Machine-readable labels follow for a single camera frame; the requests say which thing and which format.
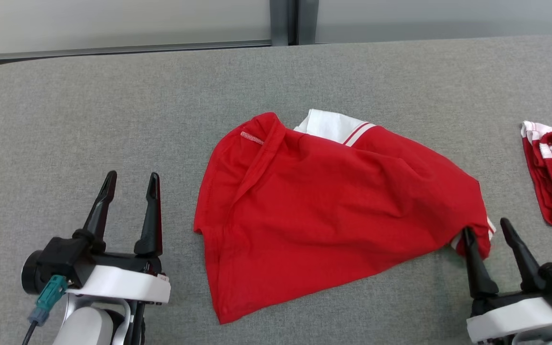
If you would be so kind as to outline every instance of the cabinet door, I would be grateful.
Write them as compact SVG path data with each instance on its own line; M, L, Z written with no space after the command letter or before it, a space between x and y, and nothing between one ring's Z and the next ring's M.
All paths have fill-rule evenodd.
M320 0L316 42L552 35L552 0Z
M0 54L269 38L268 0L0 0Z

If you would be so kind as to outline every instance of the red stripe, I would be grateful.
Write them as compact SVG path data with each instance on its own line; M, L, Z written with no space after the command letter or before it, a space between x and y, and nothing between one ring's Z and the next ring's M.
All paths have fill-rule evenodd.
M364 126L369 125L369 124L370 124L370 122L366 122L365 124L359 126L357 129L355 129L355 131L353 131L353 133L351 133L351 135L348 136L348 138L346 139L346 141L343 144L346 145L347 142L355 135L355 133L357 133L360 129L362 129Z

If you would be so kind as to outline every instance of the cable connector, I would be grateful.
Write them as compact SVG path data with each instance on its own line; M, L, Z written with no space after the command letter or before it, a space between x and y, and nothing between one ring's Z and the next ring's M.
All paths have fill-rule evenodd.
M48 281L48 284L42 290L37 301L35 301L35 308L31 315L27 318L29 322L36 322L39 327L42 327L52 307L65 295L65 291L68 289L68 282L63 276L54 275Z

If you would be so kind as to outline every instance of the gray fabric surface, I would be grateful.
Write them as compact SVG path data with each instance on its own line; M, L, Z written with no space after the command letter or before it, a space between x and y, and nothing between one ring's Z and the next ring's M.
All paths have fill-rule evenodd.
M552 261L520 123L552 125L552 37L392 42L61 57L0 66L0 345L19 344L34 296L25 258L81 227L108 170L118 171L105 241L130 252L151 171L161 175L171 303L146 309L147 344L467 344L466 269L451 249L220 326L197 192L219 139L256 114L289 127L309 108L383 125L449 157L508 216L539 262ZM502 233L489 272L518 271ZM32 344L57 334L63 303Z

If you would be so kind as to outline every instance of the robotic arm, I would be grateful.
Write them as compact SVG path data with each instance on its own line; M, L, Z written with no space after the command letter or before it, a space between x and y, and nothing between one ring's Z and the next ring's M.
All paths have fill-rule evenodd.
M145 305L169 301L171 286L159 260L163 251L159 175L150 176L144 226L133 254L105 252L103 234L115 187L116 172L110 171L82 229L70 239L52 238L24 263L23 289L40 294L24 345L64 295L67 308L53 345L142 345ZM94 303L121 306L124 315Z
M552 263L539 266L506 218L500 221L521 273L521 291L499 293L478 254L471 229L464 229L470 296L467 330L480 345L552 345Z

